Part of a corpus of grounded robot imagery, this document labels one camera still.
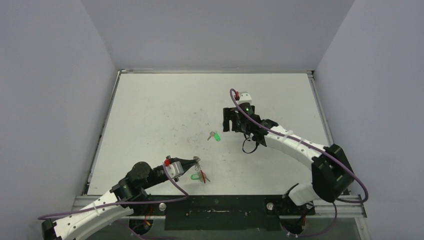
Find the large keyring with small rings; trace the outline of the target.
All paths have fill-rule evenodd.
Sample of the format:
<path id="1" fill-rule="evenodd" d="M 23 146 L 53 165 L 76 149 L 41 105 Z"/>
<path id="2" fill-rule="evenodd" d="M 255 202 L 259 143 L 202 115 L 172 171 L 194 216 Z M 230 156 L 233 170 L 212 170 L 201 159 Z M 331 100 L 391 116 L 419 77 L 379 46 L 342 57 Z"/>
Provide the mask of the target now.
<path id="1" fill-rule="evenodd" d="M 199 182 L 204 184 L 206 184 L 207 182 L 210 182 L 210 179 L 207 177 L 206 173 L 201 168 L 201 165 L 200 165 L 201 159 L 198 156 L 194 156 L 193 159 L 199 159 L 198 164 L 194 166 L 196 174 L 201 174 L 203 177 L 203 182 L 200 182 L 200 181 Z"/>

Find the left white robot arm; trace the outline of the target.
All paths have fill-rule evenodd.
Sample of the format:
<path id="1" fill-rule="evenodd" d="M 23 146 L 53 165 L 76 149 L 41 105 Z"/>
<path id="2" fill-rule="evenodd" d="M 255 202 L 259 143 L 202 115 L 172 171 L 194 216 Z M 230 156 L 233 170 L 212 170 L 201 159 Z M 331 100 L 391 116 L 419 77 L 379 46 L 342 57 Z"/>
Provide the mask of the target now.
<path id="1" fill-rule="evenodd" d="M 176 181 L 200 158 L 181 159 L 168 156 L 164 162 L 151 167 L 147 162 L 134 164 L 124 178 L 90 204 L 76 211 L 51 213 L 40 216 L 44 240 L 85 240 L 118 219 L 131 215 L 144 215 L 149 207 L 180 202 L 189 194 Z M 183 197 L 152 200 L 146 190 L 169 181 L 183 193 Z"/>

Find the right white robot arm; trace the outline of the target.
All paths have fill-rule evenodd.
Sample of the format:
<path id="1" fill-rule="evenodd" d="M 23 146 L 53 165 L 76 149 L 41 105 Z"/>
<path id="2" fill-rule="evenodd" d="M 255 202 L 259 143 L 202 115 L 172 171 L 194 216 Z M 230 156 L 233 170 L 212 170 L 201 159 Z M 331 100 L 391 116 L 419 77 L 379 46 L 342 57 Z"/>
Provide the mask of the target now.
<path id="1" fill-rule="evenodd" d="M 286 213 L 294 215 L 314 200 L 333 203 L 354 181 L 353 170 L 340 146 L 305 140 L 273 120 L 261 119 L 249 103 L 241 104 L 241 108 L 247 115 L 235 107 L 223 108 L 224 132 L 242 133 L 256 145 L 278 150 L 311 171 L 310 183 L 297 183 L 284 194 L 282 207 Z"/>

